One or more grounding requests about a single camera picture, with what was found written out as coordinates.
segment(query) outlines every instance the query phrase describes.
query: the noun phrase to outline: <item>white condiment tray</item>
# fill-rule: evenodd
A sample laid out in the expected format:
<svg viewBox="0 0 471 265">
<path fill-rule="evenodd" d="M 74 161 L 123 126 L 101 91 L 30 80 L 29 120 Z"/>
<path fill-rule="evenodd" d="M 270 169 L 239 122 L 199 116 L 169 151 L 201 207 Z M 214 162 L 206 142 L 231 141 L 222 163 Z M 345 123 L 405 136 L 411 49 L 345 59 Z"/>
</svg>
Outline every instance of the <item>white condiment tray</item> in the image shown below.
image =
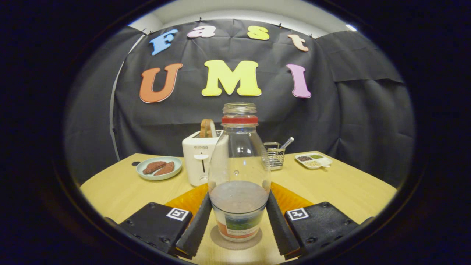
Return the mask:
<svg viewBox="0 0 471 265">
<path fill-rule="evenodd" d="M 312 155 L 321 156 L 322 158 L 312 158 L 312 157 L 310 157 Z M 309 157 L 309 158 L 311 158 L 311 160 L 301 161 L 301 160 L 299 160 L 299 157 Z M 309 169 L 316 169 L 316 168 L 320 168 L 320 167 L 330 167 L 330 164 L 332 164 L 331 159 L 329 159 L 329 158 L 327 158 L 324 155 L 319 154 L 319 153 L 299 154 L 299 155 L 296 155 L 294 158 L 296 159 L 296 161 L 298 161 L 303 166 L 305 166 Z M 311 166 L 311 165 L 309 165 L 310 162 L 317 162 L 317 163 L 319 163 L 319 165 L 318 166 Z"/>
</svg>

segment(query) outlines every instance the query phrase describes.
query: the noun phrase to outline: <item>toaster lever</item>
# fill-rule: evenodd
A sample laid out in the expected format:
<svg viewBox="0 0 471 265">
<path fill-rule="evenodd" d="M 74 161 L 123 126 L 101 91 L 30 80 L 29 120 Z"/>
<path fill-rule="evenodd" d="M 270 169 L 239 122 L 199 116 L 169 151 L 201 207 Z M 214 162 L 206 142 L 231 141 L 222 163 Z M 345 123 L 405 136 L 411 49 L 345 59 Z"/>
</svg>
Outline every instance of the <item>toaster lever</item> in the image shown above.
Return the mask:
<svg viewBox="0 0 471 265">
<path fill-rule="evenodd" d="M 209 157 L 208 155 L 195 155 L 195 158 L 198 159 L 198 160 L 205 160 L 208 157 Z"/>
</svg>

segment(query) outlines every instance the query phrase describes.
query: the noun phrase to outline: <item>glass bottle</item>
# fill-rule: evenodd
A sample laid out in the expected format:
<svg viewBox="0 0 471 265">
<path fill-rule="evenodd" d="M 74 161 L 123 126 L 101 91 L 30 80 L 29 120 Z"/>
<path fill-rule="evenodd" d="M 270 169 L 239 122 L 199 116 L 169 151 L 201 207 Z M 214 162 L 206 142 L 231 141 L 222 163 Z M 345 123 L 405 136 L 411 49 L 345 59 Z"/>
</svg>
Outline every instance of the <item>glass bottle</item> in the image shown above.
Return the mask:
<svg viewBox="0 0 471 265">
<path fill-rule="evenodd" d="M 229 241 L 255 237 L 270 193 L 268 153 L 256 131 L 253 103 L 224 104 L 208 187 L 219 232 Z"/>
</svg>

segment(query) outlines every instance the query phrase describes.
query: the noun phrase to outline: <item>sectioned dish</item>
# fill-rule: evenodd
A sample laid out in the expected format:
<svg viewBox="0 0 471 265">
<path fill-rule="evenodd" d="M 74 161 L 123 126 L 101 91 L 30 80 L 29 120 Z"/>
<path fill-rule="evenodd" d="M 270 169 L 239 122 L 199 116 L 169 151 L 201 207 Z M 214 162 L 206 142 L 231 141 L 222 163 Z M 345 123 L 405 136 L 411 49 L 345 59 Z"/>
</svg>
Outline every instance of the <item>sectioned dish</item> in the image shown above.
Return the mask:
<svg viewBox="0 0 471 265">
<path fill-rule="evenodd" d="M 319 153 L 299 154 L 294 157 L 296 161 L 309 169 L 330 167 L 332 160 Z"/>
</svg>

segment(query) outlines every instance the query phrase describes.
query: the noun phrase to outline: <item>metal utensil holder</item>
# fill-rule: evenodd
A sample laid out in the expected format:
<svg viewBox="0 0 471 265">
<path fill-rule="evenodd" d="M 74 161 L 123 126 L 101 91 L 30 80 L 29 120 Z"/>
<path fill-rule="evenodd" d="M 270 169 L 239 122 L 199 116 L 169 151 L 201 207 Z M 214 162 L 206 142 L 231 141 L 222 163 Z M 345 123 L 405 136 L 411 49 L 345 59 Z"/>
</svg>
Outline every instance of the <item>metal utensil holder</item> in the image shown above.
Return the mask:
<svg viewBox="0 0 471 265">
<path fill-rule="evenodd" d="M 281 144 L 278 142 L 265 142 L 263 143 L 268 151 L 268 159 L 270 161 L 270 170 L 278 170 L 283 167 L 284 162 L 284 148 L 280 148 Z"/>
</svg>

